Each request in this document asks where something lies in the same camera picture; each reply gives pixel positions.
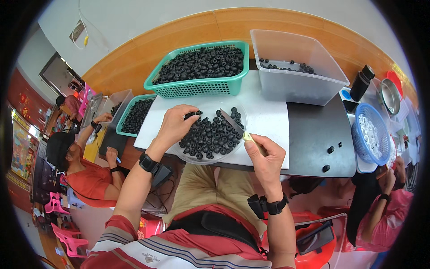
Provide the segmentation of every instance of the clear plastic plate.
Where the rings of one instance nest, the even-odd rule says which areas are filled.
[[[227,114],[231,114],[231,108],[236,107],[237,112],[239,112],[241,117],[241,124],[243,124],[243,130],[246,131],[247,126],[247,115],[243,105],[240,101],[232,95],[229,94],[217,94],[217,95],[206,95],[206,96],[198,96],[198,97],[190,97],[187,98],[187,101],[184,102],[187,105],[193,105],[198,107],[203,114],[200,116],[201,119],[206,117],[209,118],[209,121],[212,122],[213,118],[216,117],[216,111],[220,108],[223,109]],[[174,151],[176,156],[184,160],[185,162],[192,164],[201,164],[208,165],[220,162],[227,158],[228,156],[234,154],[238,148],[243,146],[243,139],[240,140],[240,143],[233,148],[232,152],[229,154],[221,155],[221,153],[213,153],[214,158],[208,159],[205,154],[203,154],[203,159],[198,160],[196,156],[190,156],[188,153],[184,154],[184,149],[179,146],[178,143],[174,144],[171,149]]]

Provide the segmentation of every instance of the person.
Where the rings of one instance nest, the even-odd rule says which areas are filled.
[[[395,171],[379,180],[376,172],[356,173],[339,188],[342,198],[355,188],[347,219],[348,241],[354,247],[385,252],[394,244],[409,211],[413,194],[404,190],[405,162],[398,156]]]
[[[69,95],[67,97],[64,97],[64,95],[60,95],[59,97],[57,97],[56,99],[56,104],[58,107],[61,106],[67,106],[70,109],[70,112],[72,113],[72,115],[69,117],[69,119],[71,121],[75,120],[75,123],[79,123],[82,120],[82,116],[81,114],[79,114],[79,108],[81,106],[81,101],[78,100],[78,98],[76,98],[73,95]]]
[[[179,142],[198,115],[190,105],[167,110],[158,135],[145,151],[159,162]],[[264,157],[253,141],[245,148],[269,203],[283,200],[279,180],[285,150],[265,136],[252,134],[267,151]],[[141,208],[151,187],[152,173],[139,161],[128,174],[113,216],[81,268],[295,268],[295,226],[288,204],[269,215],[268,227],[247,204],[255,192],[247,172],[221,168],[215,185],[211,167],[185,165],[165,232],[137,240]],[[260,236],[267,229],[268,260],[260,253]]]
[[[67,185],[82,202],[92,207],[114,207],[125,179],[117,166],[118,151],[114,148],[108,147],[106,150],[109,167],[83,159],[86,142],[94,131],[93,125],[111,119],[110,113],[97,116],[81,132],[77,142],[73,132],[54,133],[46,146],[47,161],[65,172]]]

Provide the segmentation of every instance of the smartphone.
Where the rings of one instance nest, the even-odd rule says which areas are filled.
[[[297,248],[300,255],[305,255],[335,238],[330,222],[324,223],[318,229],[297,240]]]
[[[343,102],[344,102],[344,106],[345,106],[345,109],[347,110],[347,112],[354,114],[355,113],[355,109],[358,106],[358,103],[351,102],[351,101],[348,101],[348,100],[343,100]]]

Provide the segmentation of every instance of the red lid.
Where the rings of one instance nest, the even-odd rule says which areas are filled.
[[[396,85],[397,90],[399,91],[400,96],[401,96],[400,100],[402,100],[403,99],[402,83],[400,82],[400,79],[397,76],[397,74],[394,71],[388,71],[387,72],[387,78],[389,80],[391,80],[394,83],[394,85]]]

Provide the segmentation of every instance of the metal tray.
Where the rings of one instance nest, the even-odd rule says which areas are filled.
[[[81,123],[81,128],[87,127],[94,119],[102,99],[103,99],[103,93],[98,93],[93,97],[91,97],[91,99],[88,102],[88,105],[86,106],[85,114],[83,116],[82,123]]]

